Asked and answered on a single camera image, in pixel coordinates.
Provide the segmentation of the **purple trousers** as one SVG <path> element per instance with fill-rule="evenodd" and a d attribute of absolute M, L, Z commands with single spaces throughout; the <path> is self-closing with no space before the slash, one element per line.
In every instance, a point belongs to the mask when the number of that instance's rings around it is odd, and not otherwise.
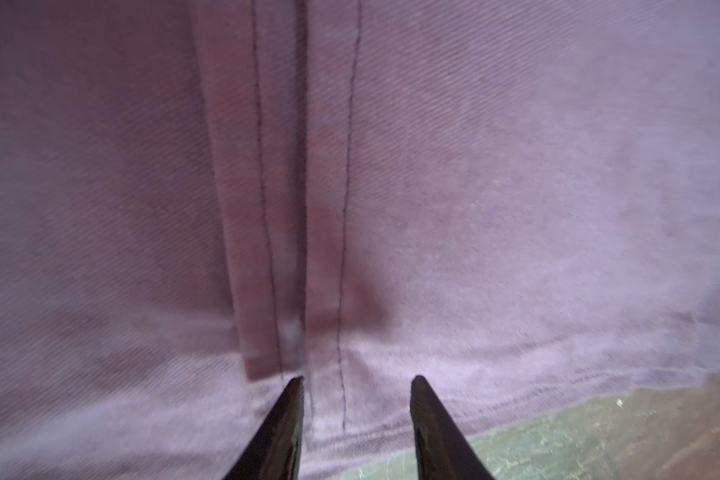
<path fill-rule="evenodd" d="M 717 371 L 720 1 L 0 1 L 0 479 Z"/>

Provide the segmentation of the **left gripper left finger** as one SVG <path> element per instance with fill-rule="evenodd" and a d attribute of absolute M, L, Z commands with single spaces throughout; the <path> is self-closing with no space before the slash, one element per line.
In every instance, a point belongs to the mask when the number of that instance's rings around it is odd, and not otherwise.
<path fill-rule="evenodd" d="M 299 476 L 304 377 L 292 378 L 223 480 L 293 480 Z"/>

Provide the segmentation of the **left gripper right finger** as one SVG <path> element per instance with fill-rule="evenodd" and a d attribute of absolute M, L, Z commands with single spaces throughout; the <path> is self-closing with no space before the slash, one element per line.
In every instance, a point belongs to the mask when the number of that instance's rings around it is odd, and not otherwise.
<path fill-rule="evenodd" d="M 423 375 L 411 382 L 419 480 L 494 480 Z"/>

